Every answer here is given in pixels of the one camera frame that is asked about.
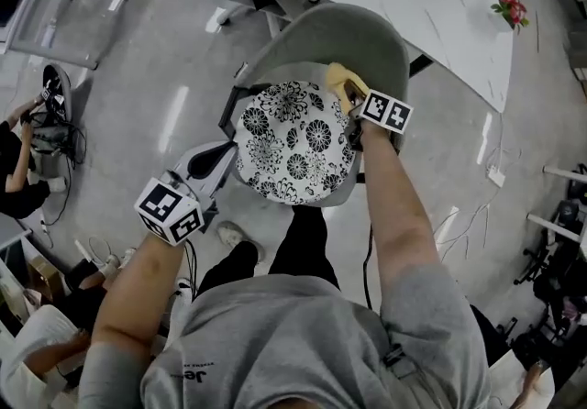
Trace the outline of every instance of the concrete floor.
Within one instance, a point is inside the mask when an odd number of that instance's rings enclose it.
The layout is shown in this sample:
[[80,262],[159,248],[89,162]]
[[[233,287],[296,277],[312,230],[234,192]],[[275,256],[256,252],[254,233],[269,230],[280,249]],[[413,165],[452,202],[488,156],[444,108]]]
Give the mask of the concrete floor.
[[[222,0],[128,0],[114,14],[105,11],[110,1],[71,0],[62,10],[56,35],[57,44],[104,54],[95,72],[65,66],[72,84],[81,84],[76,115],[88,139],[86,162],[73,174],[67,210],[50,229],[54,256],[69,266],[80,259],[75,238],[86,246],[89,237],[103,238],[119,255],[137,246],[144,230],[132,206],[145,183],[173,165],[184,150],[223,138],[216,124],[233,75],[270,39],[265,18],[254,13],[208,32],[210,17],[225,6]],[[542,310],[527,283],[512,285],[526,265],[523,247],[537,237],[526,213],[549,216],[565,188],[541,168],[552,163],[571,169],[584,160],[587,148],[587,104],[564,50],[566,28],[580,16],[569,0],[522,1],[532,24],[515,36],[503,115],[504,187],[498,190],[485,175],[487,158],[499,145],[499,115],[437,65],[410,82],[409,102],[415,111],[401,155],[434,228],[454,207],[462,212],[450,228],[438,231],[445,240],[462,233],[471,221],[467,214],[491,200],[488,216],[475,218],[468,240],[461,239],[444,262],[471,302],[495,324],[516,315],[520,331]],[[0,101],[6,113],[38,93],[42,65],[17,55],[0,63]],[[181,114],[164,137],[172,102],[186,91]],[[478,162],[488,115],[492,123]],[[289,207],[268,202],[233,180],[217,198],[218,220],[236,221],[274,254],[292,216]],[[62,196],[55,196],[46,203],[49,220],[61,202]],[[327,209],[325,217],[327,255],[342,292],[365,303],[361,264],[369,218],[364,186],[357,186],[344,205]],[[39,233],[34,219],[30,224]],[[194,236],[198,280],[228,253],[213,231]],[[439,246],[442,255],[448,246]],[[374,259],[369,274],[377,307]],[[258,272],[267,267],[259,266]]]

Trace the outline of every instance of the chair backrest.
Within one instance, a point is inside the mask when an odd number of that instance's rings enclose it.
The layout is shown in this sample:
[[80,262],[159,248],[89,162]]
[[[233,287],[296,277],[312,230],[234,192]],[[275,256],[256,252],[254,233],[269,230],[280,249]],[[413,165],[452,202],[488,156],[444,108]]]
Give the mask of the chair backrest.
[[409,64],[400,35],[372,11],[342,4],[303,13],[261,50],[235,86],[248,88],[268,71],[302,61],[341,63],[370,88],[406,98]]

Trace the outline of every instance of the yellow cloth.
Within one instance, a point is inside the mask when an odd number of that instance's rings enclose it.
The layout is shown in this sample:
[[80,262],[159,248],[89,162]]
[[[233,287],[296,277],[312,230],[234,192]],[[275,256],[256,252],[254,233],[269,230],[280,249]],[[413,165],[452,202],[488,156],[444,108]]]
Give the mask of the yellow cloth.
[[338,97],[340,100],[340,108],[347,116],[349,115],[349,112],[354,109],[354,106],[347,98],[345,82],[351,80],[362,92],[365,93],[365,95],[369,94],[370,91],[369,86],[367,86],[356,73],[346,69],[340,63],[334,62],[328,65],[326,80],[328,90]]

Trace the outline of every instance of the floral cushion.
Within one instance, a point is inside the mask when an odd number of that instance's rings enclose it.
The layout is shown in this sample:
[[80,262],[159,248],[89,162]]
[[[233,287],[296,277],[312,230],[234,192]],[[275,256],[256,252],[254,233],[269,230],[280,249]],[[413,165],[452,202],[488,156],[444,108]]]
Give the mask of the floral cushion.
[[237,170],[275,202],[328,197],[355,159],[344,135],[349,118],[338,98],[308,82],[280,83],[258,94],[237,124]]

